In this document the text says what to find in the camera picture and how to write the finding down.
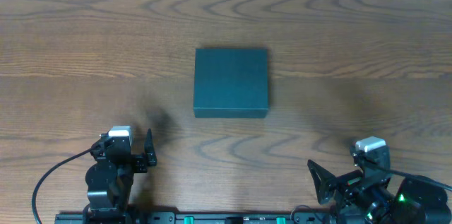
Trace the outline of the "dark green box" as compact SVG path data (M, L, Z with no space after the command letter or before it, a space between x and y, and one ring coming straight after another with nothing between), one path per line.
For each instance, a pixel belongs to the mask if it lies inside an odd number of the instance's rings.
M266 117L269 111L268 51L197 49L193 109L196 118Z

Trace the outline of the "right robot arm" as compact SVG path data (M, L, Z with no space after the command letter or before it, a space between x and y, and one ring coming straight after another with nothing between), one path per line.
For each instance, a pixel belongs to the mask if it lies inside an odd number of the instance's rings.
M320 204L334 200L324 223L448 224L446 190L422 176L406 176L396 194L388 191L391 174L369 169L335 176L313 160L307 162Z

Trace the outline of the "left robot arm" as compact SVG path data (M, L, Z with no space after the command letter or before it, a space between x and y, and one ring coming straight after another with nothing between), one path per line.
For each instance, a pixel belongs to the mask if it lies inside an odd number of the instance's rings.
M146 173L157 165L152 131L144 141L144 152L131 152L133 133L130 126L114 126L101 134L89 150L95 160L85 175L91 214L83 215L84 223L136 223L139 214L129 205L136 173Z

